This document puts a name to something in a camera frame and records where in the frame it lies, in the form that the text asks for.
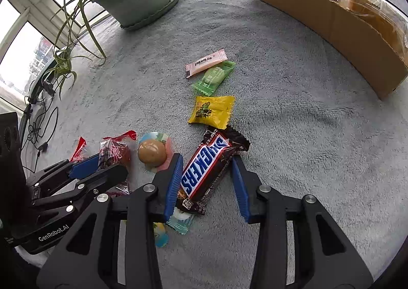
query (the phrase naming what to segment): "brown cardboard box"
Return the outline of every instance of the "brown cardboard box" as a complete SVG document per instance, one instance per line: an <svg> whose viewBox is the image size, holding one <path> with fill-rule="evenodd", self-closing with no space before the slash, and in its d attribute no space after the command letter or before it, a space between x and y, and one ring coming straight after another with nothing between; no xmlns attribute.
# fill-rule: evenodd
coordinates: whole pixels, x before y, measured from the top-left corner
<svg viewBox="0 0 408 289"><path fill-rule="evenodd" d="M381 34L336 0L262 0L316 31L360 72L380 99L407 77L408 68Z"/></svg>

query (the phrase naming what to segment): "brown round candy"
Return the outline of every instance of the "brown round candy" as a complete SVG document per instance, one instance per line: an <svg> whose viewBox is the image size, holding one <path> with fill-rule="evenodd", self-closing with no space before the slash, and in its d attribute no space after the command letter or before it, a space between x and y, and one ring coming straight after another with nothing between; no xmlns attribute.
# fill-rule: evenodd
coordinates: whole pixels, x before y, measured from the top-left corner
<svg viewBox="0 0 408 289"><path fill-rule="evenodd" d="M164 144L155 139L147 139L139 144L137 155L142 163L151 167L160 166L166 161Z"/></svg>

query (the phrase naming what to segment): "brown wrapper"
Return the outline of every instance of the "brown wrapper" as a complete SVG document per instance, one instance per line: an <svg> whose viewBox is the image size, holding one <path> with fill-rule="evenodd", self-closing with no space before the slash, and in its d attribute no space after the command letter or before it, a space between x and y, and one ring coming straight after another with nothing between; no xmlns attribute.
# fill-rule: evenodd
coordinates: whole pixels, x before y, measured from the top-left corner
<svg viewBox="0 0 408 289"><path fill-rule="evenodd" d="M248 151L250 142L227 125L226 129L208 127L204 139L183 170L176 206L180 211L204 214L231 157Z"/></svg>

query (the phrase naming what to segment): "qr code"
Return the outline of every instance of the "qr code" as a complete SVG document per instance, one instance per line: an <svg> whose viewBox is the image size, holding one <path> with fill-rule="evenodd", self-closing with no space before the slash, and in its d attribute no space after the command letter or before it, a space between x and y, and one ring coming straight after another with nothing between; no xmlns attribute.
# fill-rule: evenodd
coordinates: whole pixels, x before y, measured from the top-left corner
<svg viewBox="0 0 408 289"><path fill-rule="evenodd" d="M190 199L184 199L183 200L183 206L186 208L186 209L191 209L192 207L193 207L193 202L190 200Z"/></svg>

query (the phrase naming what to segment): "silver bolt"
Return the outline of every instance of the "silver bolt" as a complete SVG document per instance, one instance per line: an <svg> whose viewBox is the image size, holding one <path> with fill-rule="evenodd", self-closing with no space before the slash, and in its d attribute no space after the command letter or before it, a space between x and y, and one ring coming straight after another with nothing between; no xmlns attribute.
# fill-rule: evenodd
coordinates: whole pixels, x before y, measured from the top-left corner
<svg viewBox="0 0 408 289"><path fill-rule="evenodd" d="M314 203L316 203L317 199L313 195L306 195L305 196L305 201L310 203L310 204L314 204Z"/></svg>
<svg viewBox="0 0 408 289"><path fill-rule="evenodd" d="M146 184L144 187L143 187L143 190L145 191L145 192L153 192L154 191L154 189L156 189L156 187L153 185L153 184Z"/></svg>
<svg viewBox="0 0 408 289"><path fill-rule="evenodd" d="M259 190L262 192L269 192L272 190L272 188L266 184L260 185Z"/></svg>
<svg viewBox="0 0 408 289"><path fill-rule="evenodd" d="M96 199L97 201L103 203L109 199L109 196L106 193L101 193Z"/></svg>

